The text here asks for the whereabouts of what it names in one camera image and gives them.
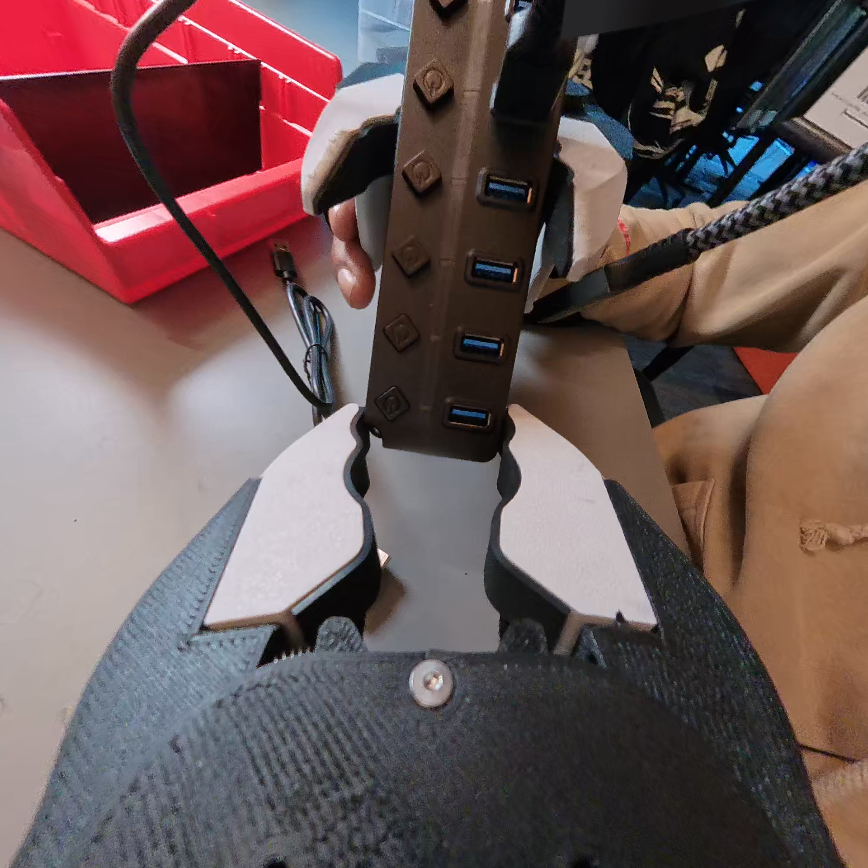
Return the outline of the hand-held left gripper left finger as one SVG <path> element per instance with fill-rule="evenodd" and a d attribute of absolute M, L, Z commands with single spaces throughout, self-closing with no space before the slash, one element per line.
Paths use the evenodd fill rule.
<path fill-rule="evenodd" d="M 348 404 L 266 468 L 203 626 L 272 625 L 313 635 L 332 615 L 360 630 L 381 585 L 382 560 L 364 500 L 370 437 Z"/>

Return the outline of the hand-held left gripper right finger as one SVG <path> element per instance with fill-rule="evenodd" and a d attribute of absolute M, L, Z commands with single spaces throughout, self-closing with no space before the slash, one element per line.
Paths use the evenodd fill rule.
<path fill-rule="evenodd" d="M 525 408 L 507 408 L 484 589 L 506 625 L 571 653 L 585 627 L 658 626 L 601 472 Z"/>

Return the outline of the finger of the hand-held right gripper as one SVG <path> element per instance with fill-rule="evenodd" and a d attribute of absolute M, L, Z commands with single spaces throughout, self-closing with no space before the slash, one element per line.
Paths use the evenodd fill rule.
<path fill-rule="evenodd" d="M 353 72 L 320 114 L 301 168 L 305 213 L 353 202 L 359 241 L 374 271 L 383 262 L 404 72 Z"/>
<path fill-rule="evenodd" d="M 539 298 L 599 266 L 626 184 L 624 159 L 597 126 L 559 126 L 525 313 Z"/>

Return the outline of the black USB hub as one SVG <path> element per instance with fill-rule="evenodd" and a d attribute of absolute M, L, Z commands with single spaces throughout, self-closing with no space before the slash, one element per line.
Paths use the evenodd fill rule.
<path fill-rule="evenodd" d="M 557 151 L 566 2 L 415 2 L 364 419 L 487 462 Z"/>

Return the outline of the red storage bin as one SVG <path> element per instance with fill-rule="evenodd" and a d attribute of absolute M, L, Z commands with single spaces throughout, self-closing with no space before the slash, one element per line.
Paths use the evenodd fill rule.
<path fill-rule="evenodd" d="M 116 126 L 109 78 L 152 2 L 2 2 L 2 229 L 135 303 L 205 266 Z M 147 49 L 134 111 L 222 256 L 304 217 L 301 159 L 340 59 L 244 2 L 195 2 Z"/>

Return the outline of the clear plastic container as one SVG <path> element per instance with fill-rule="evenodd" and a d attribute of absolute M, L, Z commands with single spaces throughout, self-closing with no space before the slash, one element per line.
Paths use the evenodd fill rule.
<path fill-rule="evenodd" d="M 358 59 L 405 66 L 413 1 L 358 2 Z"/>

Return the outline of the white framed sign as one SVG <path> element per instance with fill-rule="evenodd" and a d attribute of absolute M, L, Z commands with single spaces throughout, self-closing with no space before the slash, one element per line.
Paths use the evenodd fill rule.
<path fill-rule="evenodd" d="M 820 95 L 804 118 L 851 148 L 866 144 L 866 49 Z"/>

